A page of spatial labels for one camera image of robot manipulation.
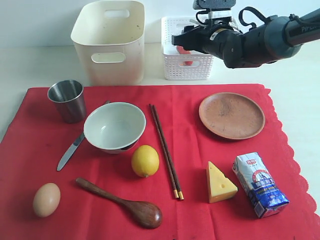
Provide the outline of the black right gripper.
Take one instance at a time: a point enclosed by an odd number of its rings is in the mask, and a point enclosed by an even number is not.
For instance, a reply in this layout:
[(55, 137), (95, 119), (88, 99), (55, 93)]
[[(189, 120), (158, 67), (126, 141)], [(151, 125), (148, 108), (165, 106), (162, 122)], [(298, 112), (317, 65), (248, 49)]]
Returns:
[(257, 68), (288, 59), (300, 51), (300, 46), (291, 46), (285, 39), (288, 17), (272, 15), (266, 23), (246, 33), (221, 27), (201, 35), (196, 27), (179, 35), (171, 36), (174, 46), (186, 51), (197, 51), (223, 60), (230, 69)]

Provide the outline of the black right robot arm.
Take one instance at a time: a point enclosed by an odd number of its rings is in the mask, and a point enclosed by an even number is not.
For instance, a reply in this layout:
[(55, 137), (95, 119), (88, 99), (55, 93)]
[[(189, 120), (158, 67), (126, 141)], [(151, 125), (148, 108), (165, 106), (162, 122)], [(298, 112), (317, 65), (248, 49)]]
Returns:
[(320, 11), (316, 9), (302, 17), (272, 15), (265, 17), (256, 8), (247, 6), (243, 11), (253, 13), (263, 24), (247, 23), (240, 11), (241, 25), (250, 26), (243, 33), (225, 20), (207, 20), (204, 26), (186, 26), (171, 42), (187, 51), (210, 54), (223, 60), (230, 69), (257, 68), (288, 59), (298, 53), (304, 43), (320, 38)]

